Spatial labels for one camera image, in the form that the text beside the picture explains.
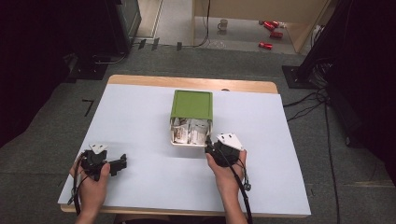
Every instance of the hand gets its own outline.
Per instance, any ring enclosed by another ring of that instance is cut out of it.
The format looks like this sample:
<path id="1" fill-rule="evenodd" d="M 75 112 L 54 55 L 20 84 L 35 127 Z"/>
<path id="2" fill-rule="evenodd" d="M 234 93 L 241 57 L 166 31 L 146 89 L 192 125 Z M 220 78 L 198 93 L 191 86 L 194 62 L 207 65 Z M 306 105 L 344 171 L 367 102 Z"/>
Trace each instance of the hand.
<path id="1" fill-rule="evenodd" d="M 75 166 L 70 169 L 70 175 L 75 173 Z M 81 166 L 78 167 L 78 173 L 81 174 L 81 181 L 87 175 L 83 172 Z M 107 179 L 110 173 L 110 164 L 106 163 L 101 170 L 99 181 L 94 181 L 87 177 L 81 182 L 79 187 L 79 198 L 81 199 L 81 213 L 76 223 L 93 223 L 99 214 L 99 210 L 106 199 Z"/>
<path id="2" fill-rule="evenodd" d="M 239 191 L 239 186 L 233 176 L 233 172 L 231 171 L 230 167 L 220 167 L 216 164 L 213 157 L 206 153 L 207 164 L 212 169 L 213 173 L 216 177 L 216 184 L 219 189 L 219 193 L 223 194 L 231 194 L 237 195 Z M 239 159 L 246 165 L 246 158 L 247 158 L 247 151 L 243 150 L 239 152 Z M 241 161 L 238 161 L 236 164 L 233 165 L 233 169 L 238 174 L 239 179 L 242 181 L 244 179 L 244 172 L 243 172 L 243 164 Z"/>

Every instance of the green box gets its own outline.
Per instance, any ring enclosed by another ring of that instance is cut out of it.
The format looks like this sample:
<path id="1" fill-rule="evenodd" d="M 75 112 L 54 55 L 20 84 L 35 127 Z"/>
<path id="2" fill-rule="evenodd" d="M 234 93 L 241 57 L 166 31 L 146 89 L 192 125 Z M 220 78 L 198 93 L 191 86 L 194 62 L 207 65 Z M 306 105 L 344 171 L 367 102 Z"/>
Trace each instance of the green box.
<path id="1" fill-rule="evenodd" d="M 210 136 L 213 126 L 213 93 L 209 91 L 175 90 L 170 120 L 171 143 L 189 147 L 202 147 L 203 145 L 180 144 L 173 141 L 175 118 L 207 119 L 209 129 L 206 135 Z"/>

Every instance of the finger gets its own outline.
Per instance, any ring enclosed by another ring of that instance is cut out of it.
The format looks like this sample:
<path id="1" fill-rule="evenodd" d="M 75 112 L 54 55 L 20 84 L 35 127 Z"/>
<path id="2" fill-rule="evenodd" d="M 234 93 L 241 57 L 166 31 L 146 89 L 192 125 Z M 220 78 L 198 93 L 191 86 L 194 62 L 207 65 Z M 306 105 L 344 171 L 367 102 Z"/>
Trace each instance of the finger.
<path id="1" fill-rule="evenodd" d="M 76 160 L 75 160 L 75 162 L 73 163 L 73 166 L 70 168 L 70 170 L 69 170 L 69 174 L 71 175 L 71 176 L 73 176 L 74 177 L 74 175 L 75 175 L 75 171 L 76 171 L 76 165 L 77 165 L 77 163 L 78 163 L 78 161 L 80 160 L 80 157 L 81 157 L 82 155 L 80 154 L 77 158 L 76 158 Z M 81 166 L 79 166 L 78 167 L 78 172 L 81 172 L 82 171 L 82 167 Z"/>
<path id="2" fill-rule="evenodd" d="M 209 153 L 205 153 L 205 154 L 206 154 L 207 164 L 209 165 L 210 168 L 212 168 L 216 163 L 215 159 L 213 159 L 212 155 L 210 155 Z"/>
<path id="3" fill-rule="evenodd" d="M 103 165 L 100 172 L 99 185 L 105 187 L 107 185 L 108 175 L 110 174 L 110 164 Z"/>
<path id="4" fill-rule="evenodd" d="M 247 153 L 248 152 L 246 150 L 239 152 L 239 160 L 241 160 L 242 163 L 244 163 L 244 164 L 246 164 L 246 161 L 247 161 Z"/>

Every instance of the white tabletop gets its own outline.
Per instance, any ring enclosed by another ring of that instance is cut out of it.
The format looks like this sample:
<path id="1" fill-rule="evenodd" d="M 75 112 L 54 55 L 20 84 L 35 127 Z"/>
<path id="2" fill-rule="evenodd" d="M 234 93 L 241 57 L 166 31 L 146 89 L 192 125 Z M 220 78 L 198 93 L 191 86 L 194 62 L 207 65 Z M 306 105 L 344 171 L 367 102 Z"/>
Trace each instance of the white tabletop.
<path id="1" fill-rule="evenodd" d="M 128 167 L 109 178 L 104 208 L 198 215 L 223 212 L 204 149 L 170 143 L 175 90 L 107 84 L 80 149 L 100 143 L 108 145 L 108 161 L 127 155 Z M 247 195 L 252 215 L 311 215 L 280 95 L 212 92 L 212 140 L 216 141 L 218 133 L 235 133 L 247 149 L 247 173 L 252 185 Z M 67 203 L 71 188 L 69 176 L 59 204 Z M 244 210 L 242 197 L 240 203 Z"/>

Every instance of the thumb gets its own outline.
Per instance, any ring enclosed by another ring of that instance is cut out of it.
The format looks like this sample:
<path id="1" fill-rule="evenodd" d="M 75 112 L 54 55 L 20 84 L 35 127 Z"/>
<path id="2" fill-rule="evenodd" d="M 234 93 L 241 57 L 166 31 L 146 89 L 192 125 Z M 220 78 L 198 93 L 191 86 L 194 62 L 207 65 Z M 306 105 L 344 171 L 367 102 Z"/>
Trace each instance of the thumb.
<path id="1" fill-rule="evenodd" d="M 110 173 L 110 164 L 106 163 L 105 165 L 103 165 L 102 170 L 100 172 L 100 178 L 99 178 L 100 185 L 105 186 L 107 184 L 109 173 Z"/>
<path id="2" fill-rule="evenodd" d="M 207 164 L 209 165 L 210 168 L 213 169 L 213 166 L 216 165 L 215 159 L 213 159 L 212 155 L 209 153 L 206 154 L 206 159 L 207 159 Z"/>

